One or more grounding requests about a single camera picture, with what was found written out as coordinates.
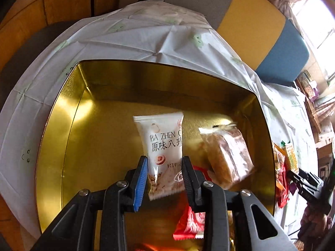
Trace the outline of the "person's right hand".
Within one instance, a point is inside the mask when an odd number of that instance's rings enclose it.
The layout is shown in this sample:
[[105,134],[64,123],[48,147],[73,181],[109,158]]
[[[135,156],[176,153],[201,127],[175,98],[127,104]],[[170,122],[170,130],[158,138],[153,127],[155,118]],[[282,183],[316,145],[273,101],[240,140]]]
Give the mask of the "person's right hand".
[[300,231],[302,231],[302,228],[305,226],[307,226],[307,229],[312,227],[307,235],[307,239],[305,241],[300,240],[304,243],[303,250],[315,250],[332,229],[333,219],[330,216],[325,215],[316,206],[312,206],[308,203],[300,224]]

